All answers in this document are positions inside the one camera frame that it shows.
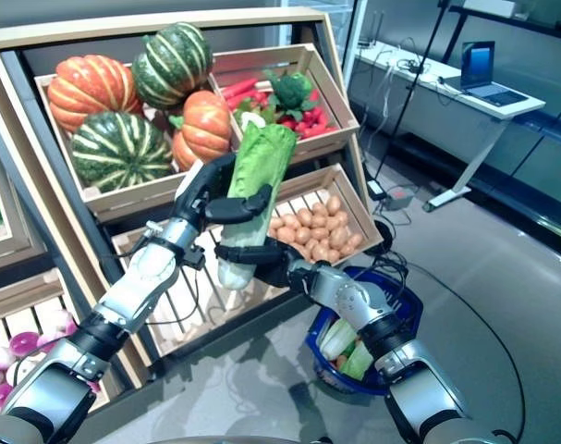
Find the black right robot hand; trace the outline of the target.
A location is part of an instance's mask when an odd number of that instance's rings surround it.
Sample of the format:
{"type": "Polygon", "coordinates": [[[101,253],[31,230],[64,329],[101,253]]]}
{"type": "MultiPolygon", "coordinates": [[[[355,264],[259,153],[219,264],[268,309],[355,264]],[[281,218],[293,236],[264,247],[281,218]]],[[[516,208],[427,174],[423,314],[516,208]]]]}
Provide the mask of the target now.
{"type": "Polygon", "coordinates": [[[304,260],[294,247],[267,237],[260,246],[225,246],[219,243],[214,252],[232,265],[254,265],[254,276],[276,288],[309,291],[320,268],[304,260]]]}

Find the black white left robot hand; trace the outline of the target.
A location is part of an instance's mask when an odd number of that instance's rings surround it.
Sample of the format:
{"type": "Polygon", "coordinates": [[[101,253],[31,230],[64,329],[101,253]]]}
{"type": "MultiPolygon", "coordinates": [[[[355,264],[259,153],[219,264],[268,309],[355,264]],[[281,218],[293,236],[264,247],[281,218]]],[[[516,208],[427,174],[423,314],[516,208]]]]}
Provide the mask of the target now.
{"type": "Polygon", "coordinates": [[[235,225],[259,216],[271,202],[273,187],[265,183],[247,197],[228,197],[235,163],[236,155],[226,154],[200,166],[193,179],[186,176],[189,183],[176,195],[170,217],[202,232],[211,223],[235,225]]]}

